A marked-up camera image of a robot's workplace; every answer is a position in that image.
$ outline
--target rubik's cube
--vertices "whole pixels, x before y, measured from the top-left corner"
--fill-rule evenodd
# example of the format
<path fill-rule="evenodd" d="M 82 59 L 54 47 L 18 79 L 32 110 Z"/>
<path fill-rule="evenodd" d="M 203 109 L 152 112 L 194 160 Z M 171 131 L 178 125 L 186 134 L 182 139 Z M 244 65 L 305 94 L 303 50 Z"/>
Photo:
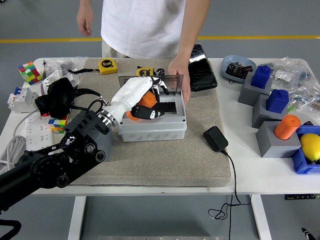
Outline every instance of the rubik's cube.
<path fill-rule="evenodd" d="M 53 118 L 53 117 L 50 118 L 50 120 L 48 122 L 48 126 L 50 127 L 50 129 L 52 130 L 52 132 L 54 134 L 64 134 L 65 133 L 64 126 L 66 126 L 68 123 L 68 117 L 69 117 L 69 114 L 62 119 L 57 119 L 57 118 Z"/>
<path fill-rule="evenodd" d="M 24 80 L 30 85 L 42 80 L 42 76 L 37 71 L 33 62 L 28 62 L 19 66 L 19 71 Z"/>

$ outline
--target blue block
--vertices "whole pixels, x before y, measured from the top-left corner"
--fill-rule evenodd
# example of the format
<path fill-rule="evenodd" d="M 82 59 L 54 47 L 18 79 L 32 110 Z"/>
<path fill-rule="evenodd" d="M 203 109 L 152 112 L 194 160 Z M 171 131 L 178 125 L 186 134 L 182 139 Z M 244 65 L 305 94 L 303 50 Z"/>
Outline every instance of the blue block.
<path fill-rule="evenodd" d="M 251 81 L 251 86 L 265 89 L 272 70 L 268 66 L 258 66 Z"/>
<path fill-rule="evenodd" d="M 274 89 L 266 100 L 266 110 L 281 114 L 289 103 L 289 93 L 286 90 Z"/>

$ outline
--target orange object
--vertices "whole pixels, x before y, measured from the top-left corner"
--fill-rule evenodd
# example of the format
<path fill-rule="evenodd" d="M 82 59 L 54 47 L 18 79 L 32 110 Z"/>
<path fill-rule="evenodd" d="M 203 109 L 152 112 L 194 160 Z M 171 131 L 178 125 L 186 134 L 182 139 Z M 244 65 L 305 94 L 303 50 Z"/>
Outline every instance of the orange object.
<path fill-rule="evenodd" d="M 295 116 L 288 114 L 286 115 L 279 125 L 274 129 L 274 135 L 281 140 L 288 140 L 292 134 L 301 125 L 300 119 Z"/>
<path fill-rule="evenodd" d="M 137 106 L 144 106 L 148 108 L 152 108 L 157 103 L 155 95 L 147 91 L 145 95 L 141 98 L 141 100 L 136 104 Z M 130 111 L 126 112 L 126 116 L 133 121 L 138 121 L 140 118 L 132 116 Z"/>

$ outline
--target beige pants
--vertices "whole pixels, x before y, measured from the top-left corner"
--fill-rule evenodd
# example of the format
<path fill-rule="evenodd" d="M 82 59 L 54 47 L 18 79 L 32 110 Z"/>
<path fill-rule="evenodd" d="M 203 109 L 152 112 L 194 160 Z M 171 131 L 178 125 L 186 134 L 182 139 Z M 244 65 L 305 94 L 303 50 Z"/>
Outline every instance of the beige pants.
<path fill-rule="evenodd" d="M 114 50 L 104 40 L 102 40 L 102 57 L 103 58 L 128 58 L 128 56 Z"/>

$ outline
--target white table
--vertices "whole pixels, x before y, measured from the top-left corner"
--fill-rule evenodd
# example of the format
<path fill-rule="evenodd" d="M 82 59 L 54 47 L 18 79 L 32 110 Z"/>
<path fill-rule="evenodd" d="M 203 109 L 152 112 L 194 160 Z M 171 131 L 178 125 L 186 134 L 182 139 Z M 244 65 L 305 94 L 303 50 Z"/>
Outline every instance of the white table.
<path fill-rule="evenodd" d="M 229 84 L 221 74 L 222 58 L 209 59 L 218 81 L 217 94 L 223 122 L 223 130 L 229 142 L 227 151 L 233 159 L 237 175 L 237 193 L 252 195 L 252 208 L 260 239 L 269 240 L 271 235 L 260 195 L 262 194 L 310 194 L 320 193 L 320 174 L 296 174 L 291 158 L 261 158 L 256 140 L 256 128 L 251 127 L 252 106 L 237 102 L 241 84 Z M 275 59 L 252 58 L 256 65 L 270 63 Z M 34 61 L 42 71 L 43 58 Z M 31 86 L 40 89 L 40 83 Z M 12 138 L 13 130 L 25 114 L 11 113 L 0 136 L 0 151 Z M 299 114 L 301 122 L 311 120 Z M 141 195 L 199 195 L 232 194 L 234 192 L 233 170 L 231 181 L 225 187 L 147 187 L 147 186 L 67 186 L 65 188 L 39 189 L 35 196 L 77 196 L 71 220 L 69 239 L 79 239 L 86 196 L 141 196 Z"/>

